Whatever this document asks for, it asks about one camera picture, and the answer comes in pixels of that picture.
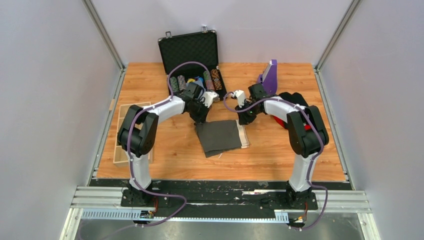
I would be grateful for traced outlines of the grey underwear white waistband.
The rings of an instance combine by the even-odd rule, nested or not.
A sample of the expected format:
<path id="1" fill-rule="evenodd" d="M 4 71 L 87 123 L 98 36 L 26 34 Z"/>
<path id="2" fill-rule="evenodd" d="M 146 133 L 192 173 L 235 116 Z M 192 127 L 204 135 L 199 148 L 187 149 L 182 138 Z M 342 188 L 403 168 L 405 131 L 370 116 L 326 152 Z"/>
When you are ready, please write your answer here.
<path id="1" fill-rule="evenodd" d="M 238 120 L 196 123 L 194 129 L 207 158 L 250 146 L 245 127 Z"/>

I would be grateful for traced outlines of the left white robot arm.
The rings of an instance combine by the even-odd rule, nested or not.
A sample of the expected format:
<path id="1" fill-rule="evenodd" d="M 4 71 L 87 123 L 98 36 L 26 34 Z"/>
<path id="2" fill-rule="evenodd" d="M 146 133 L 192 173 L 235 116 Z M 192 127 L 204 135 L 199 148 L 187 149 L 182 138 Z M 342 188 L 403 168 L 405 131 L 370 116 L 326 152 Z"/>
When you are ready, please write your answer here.
<path id="1" fill-rule="evenodd" d="M 166 99 L 145 107 L 130 106 L 117 134 L 117 142 L 126 152 L 129 162 L 129 189 L 135 191 L 134 200 L 140 206 L 149 206 L 155 197 L 166 197 L 165 193 L 151 190 L 152 178 L 149 170 L 149 153 L 157 135 L 158 125 L 176 115 L 189 113 L 196 123 L 204 123 L 212 103 L 219 95 L 204 91 L 195 83 L 187 89 L 171 93 Z"/>

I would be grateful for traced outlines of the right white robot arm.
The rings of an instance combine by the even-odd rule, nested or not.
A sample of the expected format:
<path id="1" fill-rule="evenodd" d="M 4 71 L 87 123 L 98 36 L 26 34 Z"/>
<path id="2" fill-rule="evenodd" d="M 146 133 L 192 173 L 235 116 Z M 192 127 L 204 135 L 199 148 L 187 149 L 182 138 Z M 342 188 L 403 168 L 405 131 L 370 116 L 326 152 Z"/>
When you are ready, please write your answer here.
<path id="1" fill-rule="evenodd" d="M 269 94 L 260 83 L 251 85 L 248 90 L 249 97 L 242 90 L 230 93 L 230 97 L 237 100 L 234 110 L 239 124 L 248 125 L 261 113 L 282 120 L 294 152 L 293 171 L 284 201 L 290 208 L 298 209 L 312 198 L 311 178 L 316 160 L 329 142 L 320 110 L 315 105 L 295 101 L 294 95 L 287 92 Z"/>

